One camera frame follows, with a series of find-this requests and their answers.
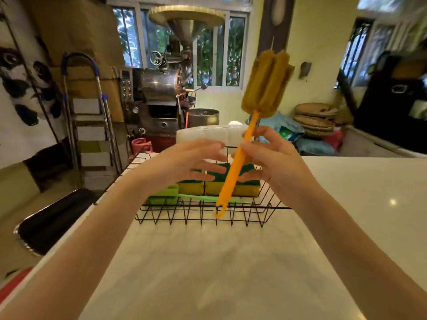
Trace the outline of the blue plastic bags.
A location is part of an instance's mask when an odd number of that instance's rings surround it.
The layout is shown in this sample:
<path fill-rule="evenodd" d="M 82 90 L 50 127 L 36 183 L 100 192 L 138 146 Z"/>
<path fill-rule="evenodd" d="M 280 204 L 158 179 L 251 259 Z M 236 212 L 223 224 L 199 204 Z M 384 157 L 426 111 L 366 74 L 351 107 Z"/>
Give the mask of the blue plastic bags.
<path fill-rule="evenodd" d="M 259 126 L 267 126 L 282 138 L 291 142 L 302 156 L 338 156 L 339 153 L 323 140 L 309 139 L 305 136 L 303 126 L 291 117 L 277 112 L 270 118 L 262 118 Z"/>

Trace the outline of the brown wooden wall hanging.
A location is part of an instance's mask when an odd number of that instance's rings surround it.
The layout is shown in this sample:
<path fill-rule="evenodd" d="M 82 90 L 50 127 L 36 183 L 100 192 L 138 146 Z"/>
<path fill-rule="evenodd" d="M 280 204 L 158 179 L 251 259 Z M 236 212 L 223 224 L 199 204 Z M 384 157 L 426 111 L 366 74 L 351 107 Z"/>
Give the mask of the brown wooden wall hanging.
<path fill-rule="evenodd" d="M 295 1 L 264 0 L 257 55 L 268 49 L 286 50 Z"/>

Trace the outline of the person's left forearm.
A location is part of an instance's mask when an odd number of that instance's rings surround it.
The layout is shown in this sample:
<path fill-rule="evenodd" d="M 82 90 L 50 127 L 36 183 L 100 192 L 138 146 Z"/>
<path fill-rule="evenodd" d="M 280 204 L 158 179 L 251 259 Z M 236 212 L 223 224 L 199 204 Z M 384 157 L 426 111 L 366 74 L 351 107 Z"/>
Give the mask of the person's left forearm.
<path fill-rule="evenodd" d="M 0 320 L 77 320 L 160 177 L 128 172 L 0 311 Z"/>

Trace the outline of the large cardboard box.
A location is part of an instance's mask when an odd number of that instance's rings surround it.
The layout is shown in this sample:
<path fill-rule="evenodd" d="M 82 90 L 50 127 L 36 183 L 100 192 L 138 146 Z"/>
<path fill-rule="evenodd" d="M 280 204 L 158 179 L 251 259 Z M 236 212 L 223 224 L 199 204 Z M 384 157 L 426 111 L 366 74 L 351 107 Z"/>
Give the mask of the large cardboard box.
<path fill-rule="evenodd" d="M 100 0 L 25 0 L 30 16 L 45 44 L 52 78 L 64 91 L 61 62 L 65 53 L 90 56 L 100 71 L 113 122 L 124 122 L 118 78 L 125 67 L 117 20 L 110 5 Z"/>

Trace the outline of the red object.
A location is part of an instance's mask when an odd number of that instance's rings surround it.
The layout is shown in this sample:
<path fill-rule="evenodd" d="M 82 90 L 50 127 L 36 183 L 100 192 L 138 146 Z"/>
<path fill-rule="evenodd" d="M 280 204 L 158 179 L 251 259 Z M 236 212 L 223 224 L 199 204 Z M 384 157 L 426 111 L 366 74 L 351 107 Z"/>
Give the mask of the red object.
<path fill-rule="evenodd" d="M 0 305 L 31 272 L 33 267 L 15 269 L 0 278 Z"/>

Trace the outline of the person's left hand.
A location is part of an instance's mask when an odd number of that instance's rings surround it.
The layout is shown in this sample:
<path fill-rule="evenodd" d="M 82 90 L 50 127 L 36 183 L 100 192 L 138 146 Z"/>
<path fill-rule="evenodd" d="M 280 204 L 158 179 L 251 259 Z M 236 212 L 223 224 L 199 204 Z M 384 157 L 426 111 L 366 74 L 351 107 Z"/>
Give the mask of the person's left hand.
<path fill-rule="evenodd" d="M 224 147 L 225 144 L 221 141 L 197 139 L 178 143 L 162 151 L 138 167 L 143 192 L 148 195 L 158 193 L 186 179 L 191 169 L 201 169 L 204 172 L 191 174 L 225 173 L 226 168 L 217 163 L 190 164 L 187 158 L 187 153 L 222 153 Z"/>

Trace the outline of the black appliance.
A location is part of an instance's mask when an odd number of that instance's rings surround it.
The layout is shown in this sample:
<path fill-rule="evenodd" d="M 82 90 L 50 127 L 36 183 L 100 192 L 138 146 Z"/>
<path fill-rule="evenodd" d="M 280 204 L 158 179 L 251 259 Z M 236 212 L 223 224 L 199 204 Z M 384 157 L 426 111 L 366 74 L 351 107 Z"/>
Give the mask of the black appliance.
<path fill-rule="evenodd" d="M 354 127 L 427 154 L 427 108 L 425 113 L 411 113 L 417 101 L 427 105 L 427 49 L 383 52 L 372 66 Z"/>

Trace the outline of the person's right hand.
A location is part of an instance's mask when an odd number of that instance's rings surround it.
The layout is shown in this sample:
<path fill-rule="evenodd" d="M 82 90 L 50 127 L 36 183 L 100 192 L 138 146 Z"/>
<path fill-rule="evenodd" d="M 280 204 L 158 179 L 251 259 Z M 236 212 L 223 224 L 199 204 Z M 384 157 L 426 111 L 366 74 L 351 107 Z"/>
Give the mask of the person's right hand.
<path fill-rule="evenodd" d="M 308 198 L 316 179 L 294 145 L 267 126 L 255 127 L 254 137 L 263 137 L 269 143 L 242 141 L 245 164 L 259 166 L 239 176 L 239 182 L 263 180 L 283 204 L 296 209 Z"/>

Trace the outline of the white framed window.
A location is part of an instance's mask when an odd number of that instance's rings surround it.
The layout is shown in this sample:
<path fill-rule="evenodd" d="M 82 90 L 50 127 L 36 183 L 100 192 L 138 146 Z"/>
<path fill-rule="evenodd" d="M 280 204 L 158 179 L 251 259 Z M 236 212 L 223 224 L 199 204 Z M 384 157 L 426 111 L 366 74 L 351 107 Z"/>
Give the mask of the white framed window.
<path fill-rule="evenodd" d="M 246 56 L 249 13 L 252 0 L 108 0 L 118 20 L 124 59 L 127 66 L 148 68 L 149 53 L 164 51 L 167 31 L 148 21 L 155 6 L 188 4 L 216 9 L 226 14 L 225 23 L 204 30 L 193 44 L 194 75 L 189 86 L 206 88 L 242 88 Z"/>

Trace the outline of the small yellow green scrub sponge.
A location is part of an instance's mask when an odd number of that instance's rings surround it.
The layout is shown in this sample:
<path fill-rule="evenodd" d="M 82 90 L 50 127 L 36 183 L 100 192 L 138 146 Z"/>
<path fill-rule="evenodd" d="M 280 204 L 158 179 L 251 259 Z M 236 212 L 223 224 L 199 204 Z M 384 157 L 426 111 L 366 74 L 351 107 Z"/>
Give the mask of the small yellow green scrub sponge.
<path fill-rule="evenodd" d="M 192 172 L 204 173 L 201 169 L 191 169 L 189 174 L 186 175 L 186 179 L 177 182 L 179 193 L 189 195 L 203 195 L 205 192 L 205 181 L 190 178 L 190 174 Z"/>

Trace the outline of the white chest cabinet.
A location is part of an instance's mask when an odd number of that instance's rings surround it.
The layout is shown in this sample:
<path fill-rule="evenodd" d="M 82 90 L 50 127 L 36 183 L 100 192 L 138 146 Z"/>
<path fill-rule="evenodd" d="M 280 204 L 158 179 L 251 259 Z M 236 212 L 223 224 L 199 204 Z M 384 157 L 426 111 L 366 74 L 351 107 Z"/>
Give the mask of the white chest cabinet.
<path fill-rule="evenodd" d="M 343 134 L 339 156 L 427 159 L 427 154 L 407 150 L 351 125 L 343 128 Z"/>

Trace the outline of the stack of woven baskets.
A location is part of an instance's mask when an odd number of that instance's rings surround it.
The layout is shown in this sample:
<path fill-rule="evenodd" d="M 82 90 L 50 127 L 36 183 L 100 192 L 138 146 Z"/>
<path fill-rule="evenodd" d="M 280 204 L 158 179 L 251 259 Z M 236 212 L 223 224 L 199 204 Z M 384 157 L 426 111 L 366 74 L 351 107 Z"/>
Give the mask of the stack of woven baskets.
<path fill-rule="evenodd" d="M 301 103 L 293 109 L 293 120 L 301 124 L 305 137 L 321 139 L 333 134 L 333 120 L 339 112 L 338 107 L 325 103 Z"/>

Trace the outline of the orange handled sponge bottle brush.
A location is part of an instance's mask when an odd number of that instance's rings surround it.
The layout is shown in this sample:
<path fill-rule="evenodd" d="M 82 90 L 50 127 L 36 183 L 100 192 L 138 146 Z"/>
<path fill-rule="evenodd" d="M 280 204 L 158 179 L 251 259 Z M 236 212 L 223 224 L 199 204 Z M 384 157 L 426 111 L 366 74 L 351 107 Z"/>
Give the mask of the orange handled sponge bottle brush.
<path fill-rule="evenodd" d="M 275 115 L 294 69 L 290 65 L 289 54 L 283 50 L 277 54 L 273 50 L 267 50 L 255 59 L 241 102 L 241 109 L 252 117 L 243 136 L 244 140 L 251 140 L 259 119 Z M 245 159 L 246 154 L 238 146 L 216 202 L 216 219 L 223 217 L 226 212 Z"/>

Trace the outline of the round metal bucket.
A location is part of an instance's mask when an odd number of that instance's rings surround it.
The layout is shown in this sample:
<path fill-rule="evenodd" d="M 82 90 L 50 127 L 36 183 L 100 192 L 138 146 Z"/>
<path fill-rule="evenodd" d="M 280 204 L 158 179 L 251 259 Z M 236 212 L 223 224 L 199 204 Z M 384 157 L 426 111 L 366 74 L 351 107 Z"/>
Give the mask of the round metal bucket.
<path fill-rule="evenodd" d="M 187 128 L 219 125 L 220 113 L 215 109 L 193 108 L 186 118 Z"/>

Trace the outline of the barred side window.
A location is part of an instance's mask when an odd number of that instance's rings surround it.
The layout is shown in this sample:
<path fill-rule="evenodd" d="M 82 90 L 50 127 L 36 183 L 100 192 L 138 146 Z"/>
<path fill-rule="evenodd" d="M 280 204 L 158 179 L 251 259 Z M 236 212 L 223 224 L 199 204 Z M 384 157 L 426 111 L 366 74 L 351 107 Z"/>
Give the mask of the barred side window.
<path fill-rule="evenodd" d="M 374 24 L 374 19 L 366 17 L 357 17 L 353 24 L 350 37 L 341 60 L 340 70 L 346 77 L 346 80 L 353 85 L 356 71 L 360 64 L 366 42 Z"/>

